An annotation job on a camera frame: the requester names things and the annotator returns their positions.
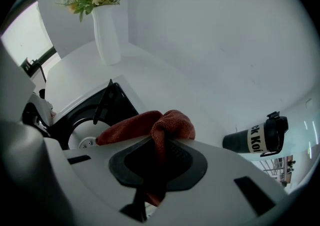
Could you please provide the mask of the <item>black and white portable gas stove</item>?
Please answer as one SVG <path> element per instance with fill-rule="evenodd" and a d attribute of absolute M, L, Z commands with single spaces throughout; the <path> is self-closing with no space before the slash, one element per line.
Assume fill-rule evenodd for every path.
<path fill-rule="evenodd" d="M 107 128 L 138 115 L 123 88 L 132 88 L 123 76 L 104 83 L 74 101 L 58 113 L 48 128 L 49 138 L 44 142 L 49 154 L 64 155 L 73 149 L 75 156 L 84 156 L 81 149 L 96 150 L 96 137 Z"/>

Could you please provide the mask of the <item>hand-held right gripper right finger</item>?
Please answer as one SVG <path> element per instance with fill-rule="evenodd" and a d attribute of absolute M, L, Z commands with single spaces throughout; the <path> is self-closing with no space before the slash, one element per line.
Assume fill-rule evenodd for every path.
<path fill-rule="evenodd" d="M 281 214 L 285 190 L 242 156 L 198 141 L 173 143 L 196 154 L 182 184 L 201 173 L 202 158 L 206 172 L 192 188 L 167 192 L 147 226 L 265 226 Z"/>

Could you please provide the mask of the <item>black bottle with white label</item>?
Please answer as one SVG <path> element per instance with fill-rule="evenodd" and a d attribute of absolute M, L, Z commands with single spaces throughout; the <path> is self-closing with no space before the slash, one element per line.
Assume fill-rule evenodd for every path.
<path fill-rule="evenodd" d="M 261 124 L 226 135 L 222 147 L 240 154 L 259 154 L 261 157 L 276 155 L 282 151 L 288 129 L 287 117 L 275 111 L 268 114 L 267 120 Z"/>

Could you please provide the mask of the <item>reddish brown cloth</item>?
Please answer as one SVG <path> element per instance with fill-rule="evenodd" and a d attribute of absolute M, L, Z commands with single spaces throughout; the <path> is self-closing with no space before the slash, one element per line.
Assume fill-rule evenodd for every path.
<path fill-rule="evenodd" d="M 196 137 L 196 131 L 189 117 L 178 110 L 170 110 L 164 114 L 159 111 L 148 111 L 109 127 L 96 137 L 95 142 L 100 146 L 140 136 L 151 136 L 154 140 L 154 148 L 151 152 L 155 156 L 155 166 L 151 170 L 152 181 L 144 188 L 144 201 L 157 207 L 166 193 L 163 186 L 167 162 L 165 139 L 193 140 Z"/>

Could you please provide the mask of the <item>white ribbed vase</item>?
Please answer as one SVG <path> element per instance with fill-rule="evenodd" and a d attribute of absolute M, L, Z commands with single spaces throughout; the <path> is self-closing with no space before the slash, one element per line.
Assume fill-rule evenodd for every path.
<path fill-rule="evenodd" d="M 91 12 L 96 46 L 105 65 L 115 65 L 121 60 L 112 10 L 112 5 L 102 5 L 95 7 Z"/>

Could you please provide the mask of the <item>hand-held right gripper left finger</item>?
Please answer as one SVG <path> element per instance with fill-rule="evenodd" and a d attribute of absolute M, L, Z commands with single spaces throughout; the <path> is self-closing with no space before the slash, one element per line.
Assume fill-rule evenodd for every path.
<path fill-rule="evenodd" d="M 120 212 L 132 204 L 136 190 L 121 185 L 109 170 L 109 160 L 115 153 L 146 139 L 64 151 L 57 140 L 44 138 L 66 204 L 58 216 L 62 225 L 153 226 L 153 218 L 141 223 Z"/>

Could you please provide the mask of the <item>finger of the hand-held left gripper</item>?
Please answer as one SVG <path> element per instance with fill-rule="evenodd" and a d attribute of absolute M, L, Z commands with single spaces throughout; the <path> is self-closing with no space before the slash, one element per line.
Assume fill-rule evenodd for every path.
<path fill-rule="evenodd" d="M 41 123 L 47 129 L 53 126 L 51 104 L 33 93 L 29 99 L 29 124 L 39 126 Z"/>

